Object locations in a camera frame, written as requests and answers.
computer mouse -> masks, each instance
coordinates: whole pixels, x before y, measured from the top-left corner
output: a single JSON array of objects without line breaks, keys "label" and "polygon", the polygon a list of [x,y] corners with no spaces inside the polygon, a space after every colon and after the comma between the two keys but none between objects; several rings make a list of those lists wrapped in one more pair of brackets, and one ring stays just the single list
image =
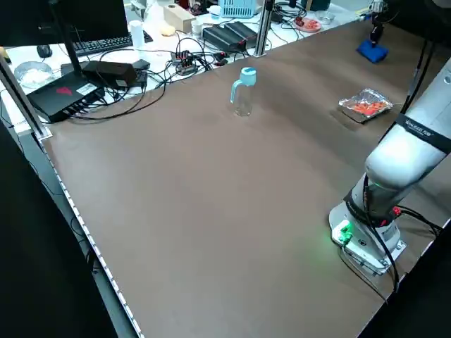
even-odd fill
[{"label": "computer mouse", "polygon": [[48,44],[41,44],[36,46],[37,54],[40,58],[49,58],[52,54],[50,46]]}]

blue block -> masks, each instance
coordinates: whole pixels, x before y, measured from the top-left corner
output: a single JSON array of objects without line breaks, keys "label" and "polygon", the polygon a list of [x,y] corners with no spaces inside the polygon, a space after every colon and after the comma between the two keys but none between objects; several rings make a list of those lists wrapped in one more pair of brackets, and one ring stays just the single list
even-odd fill
[{"label": "blue block", "polygon": [[363,41],[357,51],[372,63],[382,61],[388,54],[388,49],[379,45],[373,46],[370,40]]}]

green light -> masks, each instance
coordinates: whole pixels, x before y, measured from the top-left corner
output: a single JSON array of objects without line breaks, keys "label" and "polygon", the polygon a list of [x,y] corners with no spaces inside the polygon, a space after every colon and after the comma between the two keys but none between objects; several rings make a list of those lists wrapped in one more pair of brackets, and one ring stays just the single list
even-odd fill
[{"label": "green light", "polygon": [[352,223],[348,220],[343,220],[340,223],[340,236],[338,240],[342,243],[349,243],[352,238]]}]

metal pole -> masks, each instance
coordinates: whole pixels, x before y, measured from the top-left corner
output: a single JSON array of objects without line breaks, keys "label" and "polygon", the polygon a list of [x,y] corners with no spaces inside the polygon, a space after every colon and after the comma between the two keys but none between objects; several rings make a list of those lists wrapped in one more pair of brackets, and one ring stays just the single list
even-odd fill
[{"label": "metal pole", "polygon": [[259,32],[257,34],[257,44],[255,45],[254,56],[259,57],[265,54],[266,38],[271,27],[271,14],[273,12],[274,0],[265,0],[263,11],[260,17]]},{"label": "metal pole", "polygon": [[63,38],[64,46],[66,46],[66,51],[68,52],[70,62],[73,66],[73,71],[77,74],[82,73],[82,67],[80,62],[78,61],[77,54],[75,53],[75,49],[73,47],[72,39],[70,38],[70,33],[68,31],[67,25],[64,22],[63,14],[61,12],[61,0],[50,0],[49,6],[51,14],[53,15],[56,26],[58,28],[58,32],[60,36]]},{"label": "metal pole", "polygon": [[6,90],[13,98],[28,125],[36,135],[36,138],[46,139],[47,137],[50,137],[51,133],[49,129],[46,128],[37,117],[35,109],[30,101],[28,101],[27,95],[23,92],[2,55],[0,55],[0,81],[4,84]]}]

food container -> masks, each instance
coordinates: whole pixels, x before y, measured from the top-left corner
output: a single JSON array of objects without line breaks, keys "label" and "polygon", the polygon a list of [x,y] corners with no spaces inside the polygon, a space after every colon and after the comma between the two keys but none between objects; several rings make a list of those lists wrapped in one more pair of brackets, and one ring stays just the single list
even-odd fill
[{"label": "food container", "polygon": [[335,14],[328,11],[317,11],[315,12],[315,16],[323,25],[330,25],[333,19],[335,19]]},{"label": "food container", "polygon": [[37,89],[55,80],[51,67],[43,62],[27,61],[14,70],[14,76],[21,86]]},{"label": "food container", "polygon": [[393,104],[376,90],[364,89],[350,99],[338,102],[340,110],[358,123],[365,123],[393,107]]}]

